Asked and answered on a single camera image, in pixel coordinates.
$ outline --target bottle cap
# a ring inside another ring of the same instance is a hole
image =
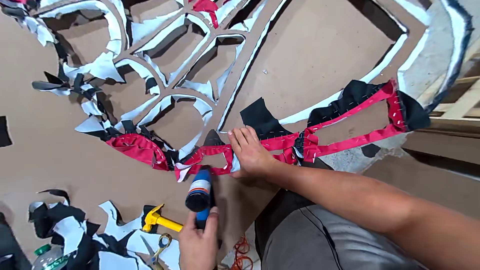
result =
[[[40,255],[44,254],[45,252],[49,251],[51,248],[52,248],[52,246],[50,246],[50,244],[46,244],[46,245],[43,245],[43,246],[37,248],[34,251],[34,253],[35,253],[35,255],[40,256]]]

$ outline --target wooden pallet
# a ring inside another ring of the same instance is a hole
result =
[[[456,91],[456,101],[440,103],[430,114],[432,124],[421,132],[442,133],[463,137],[480,138],[480,39],[467,50],[464,64],[478,62],[467,72],[467,77],[459,78],[449,91]],[[437,89],[445,75],[438,78],[426,92]]]

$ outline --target orange extension cord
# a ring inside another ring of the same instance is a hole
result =
[[[240,240],[235,244],[234,249],[235,249],[235,261],[233,262],[232,268],[230,268],[230,270],[246,270],[246,269],[243,269],[244,260],[247,260],[250,262],[250,269],[247,269],[247,270],[253,270],[252,259],[245,255],[250,251],[250,245],[248,245],[245,234],[242,235]]]

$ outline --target person's right hand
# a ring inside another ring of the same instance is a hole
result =
[[[234,178],[265,177],[272,166],[279,162],[262,146],[251,126],[234,128],[228,132],[228,139],[240,162],[240,170],[230,174]]]

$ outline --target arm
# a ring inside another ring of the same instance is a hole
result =
[[[369,177],[279,162],[251,127],[228,137],[241,165],[233,177],[262,177],[294,191],[385,234],[432,269],[480,269],[480,222]]]

